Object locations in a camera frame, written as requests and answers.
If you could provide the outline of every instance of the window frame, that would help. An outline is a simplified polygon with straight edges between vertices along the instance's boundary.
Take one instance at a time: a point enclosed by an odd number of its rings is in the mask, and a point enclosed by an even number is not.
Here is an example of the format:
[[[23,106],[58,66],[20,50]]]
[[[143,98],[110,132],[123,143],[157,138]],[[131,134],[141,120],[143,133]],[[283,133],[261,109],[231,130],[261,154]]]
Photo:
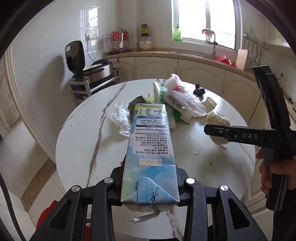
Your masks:
[[[171,0],[172,1],[172,28],[176,28],[179,22],[178,16],[178,0]],[[233,0],[233,7],[234,7],[234,16],[235,16],[235,43],[234,49],[225,47],[223,45],[217,45],[217,49],[229,51],[229,52],[237,52],[238,49],[242,48],[242,10],[239,0]],[[210,27],[210,10],[209,5],[206,6],[206,28]],[[190,38],[182,38],[182,42],[186,43],[193,43],[199,44],[203,46],[209,46],[205,43],[204,40],[199,39],[190,39]]]

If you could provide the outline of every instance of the green bottle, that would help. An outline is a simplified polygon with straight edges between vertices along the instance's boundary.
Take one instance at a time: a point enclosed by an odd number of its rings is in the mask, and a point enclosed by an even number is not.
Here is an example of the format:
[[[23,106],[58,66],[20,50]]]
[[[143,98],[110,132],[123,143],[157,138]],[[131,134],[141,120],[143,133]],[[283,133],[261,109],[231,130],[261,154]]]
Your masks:
[[[177,24],[177,28],[174,29],[173,40],[182,41],[181,32],[179,30],[179,24]]]

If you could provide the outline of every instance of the round table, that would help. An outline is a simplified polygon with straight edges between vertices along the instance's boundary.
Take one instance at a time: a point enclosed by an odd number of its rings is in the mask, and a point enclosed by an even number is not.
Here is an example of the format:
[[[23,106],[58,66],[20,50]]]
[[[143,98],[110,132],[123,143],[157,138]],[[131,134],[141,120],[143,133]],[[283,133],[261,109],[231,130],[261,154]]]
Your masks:
[[[57,140],[57,170],[66,190],[73,185],[85,188],[109,177],[126,154],[128,138],[110,120],[117,102],[128,104],[136,97],[153,96],[153,82],[135,80],[99,91],[80,104],[66,120]],[[193,92],[194,85],[184,83]],[[241,115],[224,99],[207,91],[217,106],[214,111],[227,117],[233,126],[247,126]],[[175,161],[205,186],[226,184],[241,199],[247,190],[255,168],[255,148],[252,145],[228,143],[223,150],[214,144],[203,129],[206,118],[193,118],[189,125],[177,121],[171,130]],[[132,212],[125,206],[112,207],[114,231],[119,234],[146,238],[168,239],[184,234],[187,207],[175,206],[168,212],[142,223],[129,220],[145,213]]]

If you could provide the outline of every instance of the metal screw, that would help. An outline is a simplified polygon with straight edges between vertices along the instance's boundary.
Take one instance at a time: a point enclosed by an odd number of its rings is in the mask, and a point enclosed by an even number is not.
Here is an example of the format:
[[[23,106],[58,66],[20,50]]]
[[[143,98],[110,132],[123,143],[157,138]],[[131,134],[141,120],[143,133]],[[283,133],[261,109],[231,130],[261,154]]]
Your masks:
[[[73,186],[72,188],[71,188],[71,191],[72,192],[77,192],[77,191],[79,191],[80,190],[80,187],[79,186]]]
[[[108,178],[105,178],[104,182],[111,183],[111,182],[113,182],[113,179],[111,177],[108,177]]]
[[[228,187],[226,186],[226,185],[221,185],[220,186],[220,189],[222,190],[222,191],[227,191],[228,190]]]
[[[186,182],[189,184],[193,184],[193,183],[195,183],[195,180],[193,178],[187,178]]]

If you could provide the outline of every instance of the human hand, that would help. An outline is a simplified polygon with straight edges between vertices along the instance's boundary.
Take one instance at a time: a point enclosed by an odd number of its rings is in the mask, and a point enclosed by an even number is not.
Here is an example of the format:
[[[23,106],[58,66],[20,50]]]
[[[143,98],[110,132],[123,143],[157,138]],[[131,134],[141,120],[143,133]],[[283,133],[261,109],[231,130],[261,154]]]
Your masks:
[[[262,159],[261,151],[256,152],[255,157],[257,159]],[[272,187],[272,181],[269,177],[267,177],[268,173],[273,173],[277,175],[285,174],[289,176],[288,180],[288,189],[294,190],[296,188],[296,159],[293,157],[292,159],[284,159],[281,161],[277,161],[273,163],[268,170],[267,166],[261,162],[259,167],[259,172],[261,173],[261,190],[265,194],[270,192]]]

